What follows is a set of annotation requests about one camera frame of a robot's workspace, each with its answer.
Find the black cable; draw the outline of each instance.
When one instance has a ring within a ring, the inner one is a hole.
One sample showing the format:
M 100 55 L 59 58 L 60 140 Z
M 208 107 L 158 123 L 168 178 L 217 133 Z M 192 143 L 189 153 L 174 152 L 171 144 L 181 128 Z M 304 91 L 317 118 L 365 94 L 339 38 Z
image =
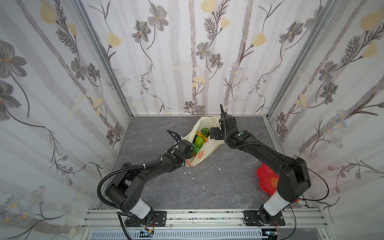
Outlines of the black cable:
M 291 205 L 288 205 L 288 206 L 291 208 L 292 213 L 293 213 L 293 216 L 295 217 L 295 228 L 293 229 L 293 232 L 291 233 L 291 235 L 289 235 L 289 236 L 286 237 L 286 238 L 280 239 L 280 240 L 285 240 L 285 239 L 287 239 L 287 238 L 290 238 L 290 237 L 295 233 L 295 231 L 296 231 L 296 225 L 297 225 L 297 224 L 296 224 L 296 216 L 295 216 L 295 213 L 294 213 L 294 211 L 293 211 Z
M 121 219 L 121 216 L 128 216 L 128 215 L 127 215 L 127 214 L 124 214 L 124 213 L 122 213 L 122 212 L 117 212 L 117 214 L 118 214 L 119 221 L 120 221 L 120 225 L 121 225 L 122 231 L 124 232 L 125 237 L 126 237 L 128 240 L 132 240 L 132 239 L 128 236 L 127 230 L 125 230 L 124 224 L 123 224 L 122 219 Z
M 154 164 L 146 164 L 145 168 L 150 168 L 150 167 L 154 167 L 158 164 L 162 163 L 162 159 L 160 159 L 159 162 L 157 163 L 154 163 Z M 124 169 L 120 169 L 120 170 L 116 170 L 114 172 L 111 172 L 110 174 L 106 175 L 104 178 L 102 178 L 102 180 L 99 182 L 99 185 L 97 186 L 97 190 L 96 190 L 96 193 L 97 193 L 97 196 L 99 197 L 100 201 L 108 206 L 111 206 L 111 207 L 114 207 L 114 208 L 119 208 L 118 206 L 116 206 L 116 204 L 114 204 L 113 202 L 110 202 L 108 200 L 106 200 L 103 195 L 101 194 L 101 186 L 103 185 L 103 183 L 105 181 L 107 181 L 108 178 L 120 173 L 120 172 L 125 172 L 125 171 L 132 171 L 132 170 L 136 170 L 136 169 L 144 169 L 144 166 L 133 166 L 133 167 L 127 167 L 127 168 L 124 168 Z
M 301 167 L 304 167 L 304 168 L 308 169 L 309 171 L 313 172 L 314 174 L 316 174 L 317 176 L 319 176 L 319 177 L 324 181 L 325 185 L 327 186 L 327 195 L 325 195 L 324 198 L 321 198 L 321 199 L 315 199 L 315 200 L 314 200 L 314 199 L 305 199 L 305 198 L 299 198 L 299 199 L 301 199 L 301 200 L 307 200 L 307 201 L 321 201 L 321 200 L 326 199 L 326 198 L 328 197 L 328 195 L 329 195 L 329 187 L 328 187 L 327 182 L 324 180 L 324 178 L 322 178 L 319 174 L 317 174 L 317 173 L 314 172 L 313 170 L 307 168 L 306 166 L 300 165 L 300 164 L 298 164 L 298 163 L 295 162 L 295 161 L 293 161 L 292 163 L 293 163 L 293 164 L 296 164 L 296 165 L 299 165 L 299 166 L 301 166 Z

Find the ventilation grille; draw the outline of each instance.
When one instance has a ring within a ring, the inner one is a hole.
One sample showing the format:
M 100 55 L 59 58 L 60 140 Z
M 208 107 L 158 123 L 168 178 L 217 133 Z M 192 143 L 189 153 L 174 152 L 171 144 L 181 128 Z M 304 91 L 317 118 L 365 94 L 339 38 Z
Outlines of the ventilation grille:
M 132 239 L 256 239 L 268 238 L 262 235 L 261 229 L 155 229 L 152 238 L 139 237 L 140 230 L 127 230 Z M 90 240 L 126 240 L 122 230 L 93 230 Z

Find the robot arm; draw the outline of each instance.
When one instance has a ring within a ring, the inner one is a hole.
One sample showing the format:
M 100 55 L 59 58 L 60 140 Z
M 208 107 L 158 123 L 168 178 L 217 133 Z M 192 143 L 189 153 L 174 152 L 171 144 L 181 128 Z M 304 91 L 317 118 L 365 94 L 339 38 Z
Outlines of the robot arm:
M 251 154 L 280 177 L 277 191 L 259 208 L 257 216 L 254 216 L 255 225 L 270 225 L 275 222 L 274 217 L 282 209 L 295 202 L 311 186 L 306 163 L 301 158 L 294 160 L 278 153 L 247 131 L 239 131 L 236 119 L 225 113 L 222 105 L 220 107 L 222 112 L 222 118 L 219 120 L 220 127 L 210 129 L 210 138 L 224 140 L 230 148 Z M 192 157 L 194 150 L 192 143 L 181 140 L 181 136 L 175 132 L 167 131 L 176 140 L 176 144 L 161 156 L 159 162 L 149 164 L 148 167 L 126 163 L 120 170 L 110 173 L 105 179 L 102 179 L 99 184 L 98 196 L 102 202 L 119 208 L 125 214 L 134 214 L 142 225 L 150 224 L 153 219 L 153 209 L 140 198 L 145 183 L 161 174 L 185 166 L 185 161 Z M 103 182 L 112 175 L 115 177 L 107 186 L 105 195 L 113 203 L 106 201 L 99 194 Z

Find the mounting plate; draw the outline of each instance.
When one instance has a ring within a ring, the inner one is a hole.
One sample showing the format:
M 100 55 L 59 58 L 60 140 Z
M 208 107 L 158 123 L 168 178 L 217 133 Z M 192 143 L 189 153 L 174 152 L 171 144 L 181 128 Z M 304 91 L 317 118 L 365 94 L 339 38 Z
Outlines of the mounting plate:
M 166 211 L 154 211 L 153 212 L 153 222 L 149 225 L 149 227 L 165 227 L 167 220 L 167 212 Z M 137 221 L 136 216 L 131 215 L 128 216 L 124 221 L 126 227 L 142 227 Z
M 257 217 L 257 213 L 258 213 L 258 210 L 256 210 L 256 211 L 252 211 L 252 210 L 244 211 L 244 223 L 247 226 L 259 226 L 259 227 L 264 226 L 264 224 L 259 222 L 259 219 Z M 274 220 L 277 222 L 277 224 L 279 226 L 285 226 L 285 221 L 284 221 L 283 214 L 281 213 L 281 211 L 278 214 L 276 214 L 276 216 L 274 217 Z M 269 226 L 277 226 L 276 222 L 272 223 Z

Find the red logo on bag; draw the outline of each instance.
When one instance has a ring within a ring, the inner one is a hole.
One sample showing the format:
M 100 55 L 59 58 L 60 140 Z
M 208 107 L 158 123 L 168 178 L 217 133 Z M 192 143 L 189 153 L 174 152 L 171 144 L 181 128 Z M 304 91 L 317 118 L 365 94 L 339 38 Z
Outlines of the red logo on bag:
M 271 185 L 276 188 L 277 187 L 277 183 L 279 182 L 279 179 L 273 177 L 271 178 Z
M 204 151 L 201 151 L 199 152 L 199 154 L 197 155 L 197 159 L 200 159 L 204 156 Z

